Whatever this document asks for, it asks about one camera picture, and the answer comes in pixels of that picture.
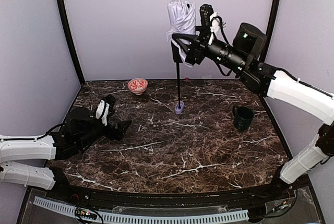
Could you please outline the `red patterned ceramic bowl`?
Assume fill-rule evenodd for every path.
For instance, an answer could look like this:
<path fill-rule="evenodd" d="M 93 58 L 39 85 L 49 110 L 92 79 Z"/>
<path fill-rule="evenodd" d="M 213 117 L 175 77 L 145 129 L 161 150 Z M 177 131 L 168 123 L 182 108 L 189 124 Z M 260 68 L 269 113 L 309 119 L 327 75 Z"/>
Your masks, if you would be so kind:
<path fill-rule="evenodd" d="M 148 87 L 148 81 L 143 78 L 135 78 L 130 80 L 127 86 L 128 89 L 135 95 L 141 95 L 146 91 Z"/>

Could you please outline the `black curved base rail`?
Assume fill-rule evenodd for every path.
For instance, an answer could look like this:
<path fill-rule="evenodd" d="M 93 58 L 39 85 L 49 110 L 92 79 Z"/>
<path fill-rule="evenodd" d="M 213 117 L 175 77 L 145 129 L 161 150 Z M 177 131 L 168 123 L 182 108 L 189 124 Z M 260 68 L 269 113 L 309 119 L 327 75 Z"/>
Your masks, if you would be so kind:
<path fill-rule="evenodd" d="M 281 195 L 259 198 L 258 196 L 269 191 L 270 185 L 265 184 L 244 189 L 217 191 L 211 193 L 190 194 L 144 194 L 126 193 L 105 190 L 89 189 L 71 185 L 70 190 L 78 195 L 73 200 L 56 196 L 55 193 L 37 187 L 28 187 L 28 190 L 37 190 L 43 196 L 56 200 L 94 209 L 112 209 L 116 206 L 142 207 L 142 208 L 191 208 L 228 205 L 232 207 L 258 207 L 264 203 L 283 199 L 288 196 L 286 192 Z"/>

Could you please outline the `dark green mug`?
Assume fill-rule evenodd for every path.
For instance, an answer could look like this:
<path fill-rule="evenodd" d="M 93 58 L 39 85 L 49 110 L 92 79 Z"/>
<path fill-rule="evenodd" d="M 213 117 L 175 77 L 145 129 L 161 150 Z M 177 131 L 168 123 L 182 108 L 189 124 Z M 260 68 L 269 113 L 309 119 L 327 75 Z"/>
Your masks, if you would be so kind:
<path fill-rule="evenodd" d="M 233 113 L 233 125 L 239 131 L 246 131 L 249 129 L 251 122 L 254 118 L 254 112 L 248 107 L 236 107 L 232 108 Z"/>

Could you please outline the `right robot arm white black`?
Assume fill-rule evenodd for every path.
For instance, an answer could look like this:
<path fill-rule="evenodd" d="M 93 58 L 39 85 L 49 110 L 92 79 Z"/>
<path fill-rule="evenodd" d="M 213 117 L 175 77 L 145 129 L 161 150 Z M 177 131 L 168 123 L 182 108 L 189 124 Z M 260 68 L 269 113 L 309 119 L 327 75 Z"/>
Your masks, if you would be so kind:
<path fill-rule="evenodd" d="M 314 139 L 275 173 L 271 185 L 285 188 L 323 160 L 333 156 L 333 94 L 294 77 L 287 70 L 258 60 L 267 36 L 249 23 L 241 23 L 229 45 L 215 36 L 212 26 L 196 26 L 196 34 L 170 33 L 173 43 L 186 54 L 186 62 L 200 64 L 205 57 L 224 66 L 251 92 L 280 100 L 323 122 Z"/>

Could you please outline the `right black corner post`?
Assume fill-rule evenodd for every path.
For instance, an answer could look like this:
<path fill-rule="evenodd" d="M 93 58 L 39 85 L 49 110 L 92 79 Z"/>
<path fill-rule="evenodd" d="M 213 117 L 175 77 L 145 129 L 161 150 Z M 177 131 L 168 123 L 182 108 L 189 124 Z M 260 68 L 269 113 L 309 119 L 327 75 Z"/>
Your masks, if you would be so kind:
<path fill-rule="evenodd" d="M 273 35 L 273 30 L 274 30 L 274 27 L 275 27 L 275 23 L 276 23 L 279 3 L 280 3 L 280 0 L 272 0 L 269 20 L 268 20 L 267 30 L 266 30 L 267 42 L 265 43 L 265 46 L 264 46 L 263 51 L 261 53 L 261 56 L 259 58 L 260 61 L 262 61 L 262 62 L 264 62 L 266 60 L 266 57 L 267 57 L 267 54 L 268 54 L 268 51 L 269 51 L 269 46 L 270 46 L 271 38 L 272 38 L 272 35 Z"/>

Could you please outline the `lavender folding umbrella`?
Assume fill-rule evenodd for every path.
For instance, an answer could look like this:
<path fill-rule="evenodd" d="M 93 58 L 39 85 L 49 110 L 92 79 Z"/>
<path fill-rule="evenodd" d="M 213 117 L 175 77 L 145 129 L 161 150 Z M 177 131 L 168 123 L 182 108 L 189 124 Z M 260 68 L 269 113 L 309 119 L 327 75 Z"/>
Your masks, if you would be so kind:
<path fill-rule="evenodd" d="M 181 47 L 172 39 L 175 33 L 195 34 L 196 25 L 196 6 L 193 2 L 182 0 L 171 0 L 167 6 L 170 30 L 166 33 L 168 41 L 171 43 L 172 57 L 176 65 L 177 78 L 177 97 L 178 101 L 175 106 L 175 113 L 180 115 L 184 108 L 184 102 L 181 100 L 181 79 L 180 79 L 180 64 L 186 59 L 186 54 Z"/>

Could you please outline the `left black corner post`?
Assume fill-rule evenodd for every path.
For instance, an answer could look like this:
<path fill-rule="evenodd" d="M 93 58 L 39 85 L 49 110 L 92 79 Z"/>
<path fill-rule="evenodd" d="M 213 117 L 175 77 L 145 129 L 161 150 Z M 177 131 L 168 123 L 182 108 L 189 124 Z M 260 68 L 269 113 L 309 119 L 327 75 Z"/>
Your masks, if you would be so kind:
<path fill-rule="evenodd" d="M 56 0 L 57 6 L 58 6 L 58 12 L 59 16 L 61 19 L 62 27 L 63 27 L 63 32 L 64 36 L 66 39 L 67 47 L 70 53 L 71 61 L 73 63 L 77 78 L 79 80 L 79 83 L 81 86 L 83 86 L 86 81 L 84 78 L 84 74 L 82 72 L 82 68 L 79 63 L 79 58 L 75 49 L 74 41 L 73 41 L 73 36 L 71 33 L 69 21 L 68 21 L 68 16 L 66 12 L 66 5 L 64 0 Z"/>

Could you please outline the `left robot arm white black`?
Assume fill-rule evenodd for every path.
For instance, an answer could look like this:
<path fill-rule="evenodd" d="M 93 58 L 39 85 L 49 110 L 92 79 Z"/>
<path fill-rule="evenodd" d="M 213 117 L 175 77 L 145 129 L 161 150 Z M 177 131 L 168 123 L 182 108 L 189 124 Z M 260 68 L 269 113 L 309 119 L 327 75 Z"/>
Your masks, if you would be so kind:
<path fill-rule="evenodd" d="M 105 136 L 109 140 L 122 140 L 131 121 L 120 121 L 117 126 L 108 123 L 108 112 L 92 117 L 89 109 L 75 108 L 65 123 L 51 128 L 44 135 L 30 137 L 1 136 L 1 182 L 15 183 L 52 190 L 68 185 L 62 169 L 33 167 L 23 160 L 66 160 L 84 153 L 96 140 Z"/>

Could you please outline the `black corner post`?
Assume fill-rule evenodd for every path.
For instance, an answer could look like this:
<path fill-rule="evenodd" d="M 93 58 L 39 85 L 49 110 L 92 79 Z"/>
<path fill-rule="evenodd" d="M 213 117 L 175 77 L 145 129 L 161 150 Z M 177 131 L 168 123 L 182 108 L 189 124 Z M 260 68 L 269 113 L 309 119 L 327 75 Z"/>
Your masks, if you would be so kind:
<path fill-rule="evenodd" d="M 270 46 L 271 38 L 272 38 L 272 35 L 273 35 L 273 30 L 274 30 L 274 27 L 275 27 L 275 23 L 276 23 L 279 3 L 280 3 L 280 0 L 272 0 L 269 20 L 268 20 L 267 30 L 266 30 L 267 42 L 265 43 L 265 46 L 264 46 L 263 51 L 261 53 L 261 56 L 259 58 L 260 61 L 262 61 L 262 62 L 264 62 L 266 60 L 266 57 L 267 57 L 267 54 L 268 54 L 268 51 L 269 51 L 269 46 Z"/>
<path fill-rule="evenodd" d="M 69 21 L 68 21 L 68 16 L 66 12 L 66 5 L 64 0 L 56 0 L 57 6 L 58 6 L 58 12 L 59 16 L 61 19 L 62 27 L 63 27 L 63 32 L 64 36 L 66 39 L 67 47 L 70 53 L 71 61 L 73 63 L 77 78 L 79 80 L 79 83 L 81 86 L 83 86 L 86 81 L 84 78 L 84 74 L 82 72 L 82 68 L 79 63 L 79 58 L 75 49 L 74 41 L 73 41 L 73 36 L 71 33 Z"/>

